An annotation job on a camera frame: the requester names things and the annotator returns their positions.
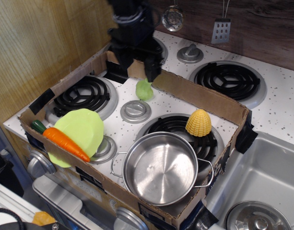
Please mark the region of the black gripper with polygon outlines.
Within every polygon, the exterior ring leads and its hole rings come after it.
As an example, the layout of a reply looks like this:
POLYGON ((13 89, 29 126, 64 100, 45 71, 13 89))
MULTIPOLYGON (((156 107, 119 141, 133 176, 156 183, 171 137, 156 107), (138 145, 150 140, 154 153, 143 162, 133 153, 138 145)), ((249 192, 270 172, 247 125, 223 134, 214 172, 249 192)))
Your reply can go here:
POLYGON ((128 70, 134 59, 144 61, 148 82, 153 82, 161 74, 165 60, 163 49, 153 37, 154 24, 151 14, 129 22, 120 20, 118 28, 111 28, 111 51, 114 52, 121 68, 128 70))

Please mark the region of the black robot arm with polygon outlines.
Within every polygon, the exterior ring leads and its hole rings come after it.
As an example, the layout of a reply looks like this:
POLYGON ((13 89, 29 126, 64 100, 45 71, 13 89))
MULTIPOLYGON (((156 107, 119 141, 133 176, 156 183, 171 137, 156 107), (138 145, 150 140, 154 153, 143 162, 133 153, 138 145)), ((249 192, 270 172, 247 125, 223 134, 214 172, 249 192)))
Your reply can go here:
POLYGON ((144 63, 148 82, 161 74, 163 49, 153 34, 155 24, 153 8, 146 0, 110 0, 113 21, 118 28, 111 28, 111 50, 119 64, 128 69, 136 58, 144 63))

